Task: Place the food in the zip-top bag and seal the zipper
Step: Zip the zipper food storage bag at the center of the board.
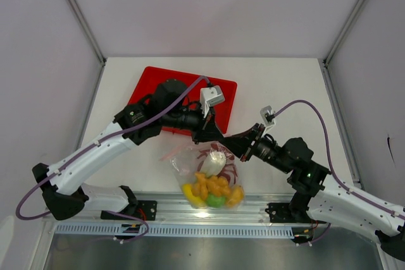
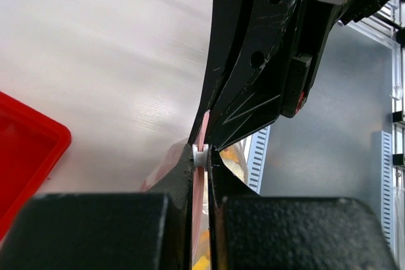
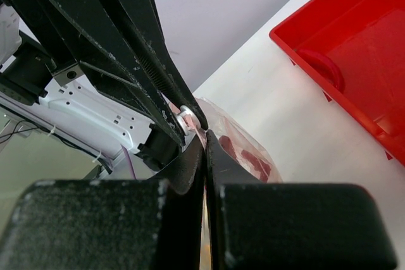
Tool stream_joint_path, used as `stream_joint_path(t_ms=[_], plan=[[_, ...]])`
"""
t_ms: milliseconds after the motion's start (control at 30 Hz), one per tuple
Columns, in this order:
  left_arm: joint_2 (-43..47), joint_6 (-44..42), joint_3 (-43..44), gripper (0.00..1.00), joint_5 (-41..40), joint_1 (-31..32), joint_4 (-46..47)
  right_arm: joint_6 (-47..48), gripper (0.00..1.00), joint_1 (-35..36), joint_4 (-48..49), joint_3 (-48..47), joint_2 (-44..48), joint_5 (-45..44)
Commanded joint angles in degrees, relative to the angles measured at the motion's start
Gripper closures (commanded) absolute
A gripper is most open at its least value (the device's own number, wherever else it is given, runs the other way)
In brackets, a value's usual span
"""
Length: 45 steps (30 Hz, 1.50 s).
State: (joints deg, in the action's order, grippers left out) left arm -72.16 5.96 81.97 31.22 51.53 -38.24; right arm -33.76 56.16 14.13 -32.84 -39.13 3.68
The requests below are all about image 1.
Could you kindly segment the green white leek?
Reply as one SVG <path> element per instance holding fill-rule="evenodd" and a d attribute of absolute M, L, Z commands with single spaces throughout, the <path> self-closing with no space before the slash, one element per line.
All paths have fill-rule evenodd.
<path fill-rule="evenodd" d="M 200 172 L 206 177 L 218 175 L 225 167 L 227 158 L 224 152 L 211 150 L 202 163 Z"/>

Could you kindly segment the clear zip top bag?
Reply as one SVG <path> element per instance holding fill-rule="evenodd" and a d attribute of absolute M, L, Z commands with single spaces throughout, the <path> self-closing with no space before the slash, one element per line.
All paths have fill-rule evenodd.
<path fill-rule="evenodd" d="M 184 144 L 165 154 L 179 187 L 195 209 L 235 209 L 245 199 L 236 157 L 219 142 Z"/>

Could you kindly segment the yellow ginger root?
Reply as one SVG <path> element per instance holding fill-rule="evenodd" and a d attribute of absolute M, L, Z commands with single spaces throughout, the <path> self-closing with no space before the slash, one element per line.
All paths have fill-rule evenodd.
<path fill-rule="evenodd" d="M 230 195 L 231 188 L 225 177 L 206 177 L 206 175 L 201 172 L 197 172 L 194 175 L 196 182 L 192 185 L 192 193 L 202 200 L 206 200 L 209 193 L 217 197 L 228 197 Z"/>

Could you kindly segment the green custard apple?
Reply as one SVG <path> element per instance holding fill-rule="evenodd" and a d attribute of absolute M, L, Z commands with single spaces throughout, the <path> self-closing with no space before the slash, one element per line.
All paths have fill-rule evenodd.
<path fill-rule="evenodd" d="M 217 197 L 211 193 L 208 194 L 208 197 L 206 199 L 206 204 L 209 207 L 213 208 L 221 208 L 225 205 L 227 198 L 224 196 Z"/>

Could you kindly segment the yellow lemon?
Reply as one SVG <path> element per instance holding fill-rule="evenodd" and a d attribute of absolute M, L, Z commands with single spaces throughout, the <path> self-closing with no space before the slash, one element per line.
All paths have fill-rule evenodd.
<path fill-rule="evenodd" d="M 205 201 L 203 201 L 200 197 L 195 196 L 192 193 L 191 184 L 186 183 L 186 184 L 182 185 L 182 191 L 183 191 L 185 198 L 189 201 L 189 203 L 191 204 L 192 207 L 195 207 L 197 209 L 206 207 Z"/>

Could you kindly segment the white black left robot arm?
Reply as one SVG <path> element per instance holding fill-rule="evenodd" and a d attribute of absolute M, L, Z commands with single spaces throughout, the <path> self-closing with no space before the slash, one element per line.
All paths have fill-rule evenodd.
<path fill-rule="evenodd" d="M 125 106 L 91 143 L 56 164 L 36 165 L 32 172 L 54 219 L 70 219 L 82 211 L 100 211 L 103 219 L 133 218 L 139 203 L 128 186 L 93 187 L 85 181 L 164 127 L 190 131 L 196 144 L 222 139 L 214 110 L 225 100 L 221 88 L 211 83 L 201 88 L 195 109 L 184 102 L 191 89 L 179 80 L 166 80 L 154 93 Z"/>

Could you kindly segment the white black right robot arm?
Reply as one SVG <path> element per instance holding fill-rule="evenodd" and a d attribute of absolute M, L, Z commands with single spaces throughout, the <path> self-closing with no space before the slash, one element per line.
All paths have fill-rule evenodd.
<path fill-rule="evenodd" d="M 314 153 L 301 137 L 279 146 L 264 130 L 263 125 L 256 124 L 220 143 L 242 162 L 255 156 L 288 175 L 287 182 L 296 191 L 289 204 L 293 220 L 336 224 L 376 242 L 391 257 L 404 260 L 403 206 L 342 181 L 331 167 L 312 160 Z"/>

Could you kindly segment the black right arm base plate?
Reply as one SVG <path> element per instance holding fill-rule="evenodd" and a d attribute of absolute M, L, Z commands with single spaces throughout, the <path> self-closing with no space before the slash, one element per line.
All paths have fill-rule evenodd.
<path fill-rule="evenodd" d="M 266 205 L 265 213 L 271 223 L 302 223 L 309 224 L 312 220 L 307 215 L 294 214 L 289 209 L 289 203 L 270 202 Z"/>

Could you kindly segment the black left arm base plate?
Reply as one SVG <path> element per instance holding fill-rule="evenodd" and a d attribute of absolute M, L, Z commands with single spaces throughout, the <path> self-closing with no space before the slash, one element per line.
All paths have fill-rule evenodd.
<path fill-rule="evenodd" d="M 144 221 L 154 221 L 156 219 L 158 202 L 155 200 L 139 200 L 135 206 L 133 204 L 124 208 L 118 215 L 114 215 L 107 211 L 101 212 L 101 219 L 103 220 L 125 220 L 124 217 L 131 216 L 133 218 L 139 218 Z"/>

